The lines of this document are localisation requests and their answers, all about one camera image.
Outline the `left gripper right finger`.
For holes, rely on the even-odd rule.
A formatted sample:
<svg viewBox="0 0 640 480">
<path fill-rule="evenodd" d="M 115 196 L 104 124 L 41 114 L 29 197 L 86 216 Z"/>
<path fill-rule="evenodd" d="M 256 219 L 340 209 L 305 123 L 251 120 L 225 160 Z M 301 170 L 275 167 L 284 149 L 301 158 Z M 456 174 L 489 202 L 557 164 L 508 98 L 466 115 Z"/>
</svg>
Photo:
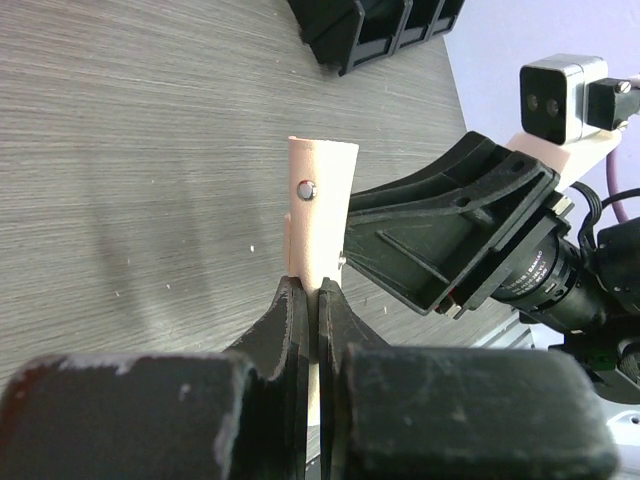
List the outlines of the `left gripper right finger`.
<svg viewBox="0 0 640 480">
<path fill-rule="evenodd" d="M 350 345 L 377 348 L 389 344 L 352 310 L 339 284 L 329 278 L 323 279 L 318 291 L 318 326 L 321 479 L 334 479 L 337 381 L 344 354 Z"/>
</svg>

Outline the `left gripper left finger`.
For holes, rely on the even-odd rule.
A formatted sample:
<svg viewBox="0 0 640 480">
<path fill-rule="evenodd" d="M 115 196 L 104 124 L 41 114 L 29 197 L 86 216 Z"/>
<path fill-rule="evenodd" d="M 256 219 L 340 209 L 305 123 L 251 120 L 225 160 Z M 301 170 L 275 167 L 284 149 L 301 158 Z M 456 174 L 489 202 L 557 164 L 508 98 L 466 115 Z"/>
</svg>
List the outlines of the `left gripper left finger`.
<svg viewBox="0 0 640 480">
<path fill-rule="evenodd" d="M 284 276 L 267 311 L 224 351 L 222 479 L 303 479 L 310 377 L 307 298 Z"/>
</svg>

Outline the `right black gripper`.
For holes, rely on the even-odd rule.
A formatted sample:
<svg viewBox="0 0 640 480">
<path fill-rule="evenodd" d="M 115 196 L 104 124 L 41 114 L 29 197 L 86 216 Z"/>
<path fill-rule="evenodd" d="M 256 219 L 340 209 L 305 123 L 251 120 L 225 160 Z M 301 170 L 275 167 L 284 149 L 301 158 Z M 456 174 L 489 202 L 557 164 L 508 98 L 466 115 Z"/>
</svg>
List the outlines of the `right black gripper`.
<svg viewBox="0 0 640 480">
<path fill-rule="evenodd" d="M 343 255 L 421 315 L 492 298 L 563 334 L 637 316 L 639 222 L 595 234 L 606 204 L 591 197 L 572 244 L 557 184 L 540 160 L 468 132 L 423 169 L 353 194 Z"/>
</svg>

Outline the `beige leather card holder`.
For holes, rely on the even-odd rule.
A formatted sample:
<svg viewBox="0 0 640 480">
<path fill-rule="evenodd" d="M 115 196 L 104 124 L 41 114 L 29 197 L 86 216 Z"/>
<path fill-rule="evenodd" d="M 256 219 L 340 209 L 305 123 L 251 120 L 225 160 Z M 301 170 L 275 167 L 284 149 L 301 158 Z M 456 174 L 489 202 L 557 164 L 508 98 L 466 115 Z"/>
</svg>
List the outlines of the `beige leather card holder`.
<svg viewBox="0 0 640 480">
<path fill-rule="evenodd" d="M 299 278 L 307 295 L 310 374 L 310 427 L 320 424 L 319 289 L 324 279 L 341 281 L 349 199 L 359 146 L 354 143 L 291 136 L 289 213 L 285 217 L 284 259 L 289 275 Z"/>
</svg>

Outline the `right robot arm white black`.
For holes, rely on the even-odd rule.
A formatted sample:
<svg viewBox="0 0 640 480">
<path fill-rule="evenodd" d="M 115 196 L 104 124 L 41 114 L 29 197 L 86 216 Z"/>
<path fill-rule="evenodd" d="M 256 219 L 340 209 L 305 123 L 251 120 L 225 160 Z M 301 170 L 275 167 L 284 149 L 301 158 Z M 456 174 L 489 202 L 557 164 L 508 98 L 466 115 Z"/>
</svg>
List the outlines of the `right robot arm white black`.
<svg viewBox="0 0 640 480">
<path fill-rule="evenodd" d="M 594 226 L 594 140 L 465 134 L 442 157 L 355 193 L 343 253 L 413 311 L 493 299 L 560 333 L 546 351 L 340 346 L 321 433 L 330 479 L 607 479 L 600 399 L 639 400 L 639 224 Z"/>
</svg>

